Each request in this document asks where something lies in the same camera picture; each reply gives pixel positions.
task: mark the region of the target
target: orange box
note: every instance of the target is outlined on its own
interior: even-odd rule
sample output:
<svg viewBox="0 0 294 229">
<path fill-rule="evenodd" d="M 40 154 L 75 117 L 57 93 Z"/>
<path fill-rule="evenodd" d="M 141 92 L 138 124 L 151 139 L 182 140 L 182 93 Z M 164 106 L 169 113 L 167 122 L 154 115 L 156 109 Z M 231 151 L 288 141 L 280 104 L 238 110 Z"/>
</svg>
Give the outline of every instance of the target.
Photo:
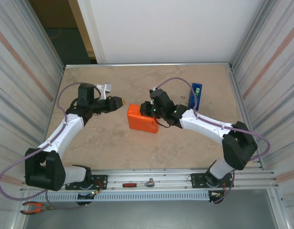
<svg viewBox="0 0 294 229">
<path fill-rule="evenodd" d="M 158 124 L 154 118 L 142 116 L 139 112 L 140 105 L 130 104 L 127 111 L 130 129 L 141 130 L 156 134 L 158 132 Z"/>
</svg>

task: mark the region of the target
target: black mounting plate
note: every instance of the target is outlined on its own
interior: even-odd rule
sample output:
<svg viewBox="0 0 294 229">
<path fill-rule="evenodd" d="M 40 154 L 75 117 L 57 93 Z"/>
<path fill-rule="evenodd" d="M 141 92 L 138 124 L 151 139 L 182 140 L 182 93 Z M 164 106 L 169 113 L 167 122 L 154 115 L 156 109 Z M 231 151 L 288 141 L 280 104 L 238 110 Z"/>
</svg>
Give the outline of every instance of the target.
<svg viewBox="0 0 294 229">
<path fill-rule="evenodd" d="M 74 183 L 70 183 L 67 184 L 65 186 L 66 190 L 100 190 L 100 184 L 99 182 L 96 181 L 100 181 L 103 184 L 103 188 L 102 189 L 107 189 L 107 185 L 108 185 L 108 175 L 92 175 L 91 176 L 91 185 L 88 188 L 81 188 L 80 185 L 77 182 Z"/>
<path fill-rule="evenodd" d="M 232 174 L 228 173 L 217 186 L 212 187 L 207 183 L 205 173 L 192 173 L 190 176 L 193 188 L 223 188 L 223 181 L 226 187 L 230 187 L 233 179 Z"/>
<path fill-rule="evenodd" d="M 95 195 L 90 193 L 87 195 L 78 194 L 78 199 L 94 199 L 94 198 L 95 198 Z"/>
</svg>

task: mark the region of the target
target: orange pliers handle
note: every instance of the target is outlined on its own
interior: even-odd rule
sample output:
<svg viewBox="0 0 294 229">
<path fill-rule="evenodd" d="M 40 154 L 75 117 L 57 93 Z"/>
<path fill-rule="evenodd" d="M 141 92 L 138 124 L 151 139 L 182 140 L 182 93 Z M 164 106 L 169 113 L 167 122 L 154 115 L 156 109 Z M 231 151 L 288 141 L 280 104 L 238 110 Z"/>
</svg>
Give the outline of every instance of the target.
<svg viewBox="0 0 294 229">
<path fill-rule="evenodd" d="M 42 212 L 42 209 L 41 207 L 43 207 L 43 204 L 42 203 L 38 203 L 38 202 L 34 202 L 34 201 L 29 201 L 29 202 L 25 202 L 22 204 L 23 206 L 25 205 L 34 205 L 36 206 L 37 208 L 32 210 L 32 211 L 20 211 L 20 213 L 24 214 L 24 215 L 32 215 L 32 214 L 36 214 L 36 213 L 40 213 Z"/>
</svg>

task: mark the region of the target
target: doorway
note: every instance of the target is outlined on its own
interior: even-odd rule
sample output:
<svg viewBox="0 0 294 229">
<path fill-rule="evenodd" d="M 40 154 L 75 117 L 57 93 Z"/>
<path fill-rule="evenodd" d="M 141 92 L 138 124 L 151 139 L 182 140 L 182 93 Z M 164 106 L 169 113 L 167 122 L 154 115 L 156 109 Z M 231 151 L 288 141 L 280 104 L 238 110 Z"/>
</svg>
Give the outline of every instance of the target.
<svg viewBox="0 0 294 229">
<path fill-rule="evenodd" d="M 77 0 L 29 0 L 64 65 L 97 63 Z"/>
</svg>

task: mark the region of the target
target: pliers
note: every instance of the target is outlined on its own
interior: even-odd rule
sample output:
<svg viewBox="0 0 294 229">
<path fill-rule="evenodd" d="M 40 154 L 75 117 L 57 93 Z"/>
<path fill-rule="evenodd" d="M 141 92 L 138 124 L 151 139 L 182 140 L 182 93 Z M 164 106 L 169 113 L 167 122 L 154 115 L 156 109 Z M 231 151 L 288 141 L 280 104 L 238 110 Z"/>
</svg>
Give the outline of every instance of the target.
<svg viewBox="0 0 294 229">
<path fill-rule="evenodd" d="M 55 209 L 52 206 L 44 206 L 42 203 L 38 203 L 38 202 L 34 202 L 34 201 L 25 202 L 22 205 L 23 206 L 25 206 L 25 205 L 34 205 L 34 206 L 37 207 L 36 209 L 34 209 L 32 211 L 23 211 L 23 210 L 20 211 L 20 213 L 22 213 L 24 215 L 32 215 L 32 214 L 40 213 L 40 212 L 45 211 L 45 210 L 53 210 L 53 209 Z"/>
</svg>

